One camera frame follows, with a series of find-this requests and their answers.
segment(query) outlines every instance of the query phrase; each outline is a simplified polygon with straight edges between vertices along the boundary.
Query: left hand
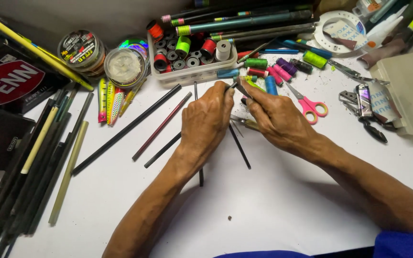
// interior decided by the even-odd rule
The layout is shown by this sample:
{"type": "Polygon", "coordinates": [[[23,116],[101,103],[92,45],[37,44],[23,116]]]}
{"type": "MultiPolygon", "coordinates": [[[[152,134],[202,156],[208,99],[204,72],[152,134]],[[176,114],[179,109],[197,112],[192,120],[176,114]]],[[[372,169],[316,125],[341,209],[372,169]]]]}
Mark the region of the left hand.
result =
{"type": "Polygon", "coordinates": [[[183,109],[178,150],[198,169],[220,144],[229,126],[235,90],[224,93],[226,86],[225,82],[216,81],[202,97],[183,109]]]}

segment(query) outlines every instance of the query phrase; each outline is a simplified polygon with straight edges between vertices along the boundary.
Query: hand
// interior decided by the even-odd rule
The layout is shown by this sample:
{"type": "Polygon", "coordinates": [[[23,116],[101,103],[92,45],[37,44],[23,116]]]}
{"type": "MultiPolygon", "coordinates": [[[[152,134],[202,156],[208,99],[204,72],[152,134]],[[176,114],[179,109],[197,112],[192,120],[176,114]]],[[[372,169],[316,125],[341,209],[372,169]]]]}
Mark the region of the hand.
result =
{"type": "Polygon", "coordinates": [[[198,100],[183,109],[179,148],[184,158],[200,168],[220,144],[234,106],[234,89],[224,93],[227,84],[217,81],[198,100]]]}
{"type": "Polygon", "coordinates": [[[264,93],[244,80],[241,85],[253,97],[246,104],[270,143],[308,161],[313,161],[314,154],[322,153],[325,140],[329,139],[312,128],[289,97],[264,93]]]}

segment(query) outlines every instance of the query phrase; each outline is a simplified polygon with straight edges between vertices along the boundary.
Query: purple thread spool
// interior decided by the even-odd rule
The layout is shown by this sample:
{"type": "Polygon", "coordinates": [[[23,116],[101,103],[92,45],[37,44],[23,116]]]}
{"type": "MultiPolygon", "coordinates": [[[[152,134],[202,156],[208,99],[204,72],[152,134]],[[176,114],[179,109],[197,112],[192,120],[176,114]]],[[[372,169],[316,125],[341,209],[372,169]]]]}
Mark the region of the purple thread spool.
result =
{"type": "Polygon", "coordinates": [[[291,76],[294,76],[295,72],[297,72],[297,68],[290,62],[284,60],[283,58],[277,59],[277,65],[283,68],[284,71],[289,73],[291,76]]]}

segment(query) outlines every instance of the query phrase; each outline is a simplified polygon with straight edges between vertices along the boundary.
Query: white work surface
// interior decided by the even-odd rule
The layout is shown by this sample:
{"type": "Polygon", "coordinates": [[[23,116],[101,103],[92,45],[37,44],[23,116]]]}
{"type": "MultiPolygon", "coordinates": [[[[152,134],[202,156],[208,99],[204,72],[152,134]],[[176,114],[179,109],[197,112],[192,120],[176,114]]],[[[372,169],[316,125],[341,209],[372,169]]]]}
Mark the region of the white work surface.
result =
{"type": "MultiPolygon", "coordinates": [[[[272,64],[283,55],[263,55],[272,64]]],[[[335,61],[365,76],[369,73],[354,58],[335,61]]],[[[198,85],[199,96],[213,82],[198,85]]],[[[337,99],[338,93],[352,91],[359,82],[326,65],[313,74],[298,72],[292,85],[314,102],[324,102],[329,114],[313,127],[348,152],[372,163],[413,189],[413,140],[387,132],[378,124],[388,144],[372,138],[337,99]]],[[[99,258],[123,215],[152,182],[173,153],[176,143],[148,169],[143,165],[181,129],[181,112],[158,135],[140,158],[131,157],[169,115],[192,85],[183,87],[159,109],[124,136],[111,149],[72,178],[57,225],[49,219],[63,174],[47,205],[37,232],[18,238],[11,258],[99,258]]],[[[98,100],[85,117],[90,122],[77,165],[128,125],[168,89],[152,76],[137,93],[124,116],[113,128],[97,123],[98,100]]],[[[278,88],[301,110],[295,96],[286,87],[278,88]]],[[[70,112],[70,132],[87,96],[77,94],[70,112]]],[[[244,116],[245,106],[236,91],[232,114],[244,116]]],[[[26,114],[38,119],[44,104],[26,114]]],[[[187,183],[170,208],[166,230],[154,247],[154,258],[212,258],[224,253],[291,250],[315,255],[372,246],[380,229],[358,204],[320,168],[271,145],[258,132],[239,125],[238,139],[252,169],[248,170],[230,135],[219,145],[204,166],[205,186],[199,187],[198,175],[187,183]]]]}

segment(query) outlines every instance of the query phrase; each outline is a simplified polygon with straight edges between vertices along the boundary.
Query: gray wall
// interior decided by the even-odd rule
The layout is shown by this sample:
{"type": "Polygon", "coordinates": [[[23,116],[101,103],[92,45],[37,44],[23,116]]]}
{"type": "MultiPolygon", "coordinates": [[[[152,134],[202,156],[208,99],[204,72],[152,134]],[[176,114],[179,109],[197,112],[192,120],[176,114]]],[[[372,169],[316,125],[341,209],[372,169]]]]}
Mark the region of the gray wall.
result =
{"type": "Polygon", "coordinates": [[[0,17],[34,43],[56,51],[77,29],[93,31],[110,48],[127,35],[146,35],[154,18],[182,10],[190,0],[0,0],[0,17]]]}

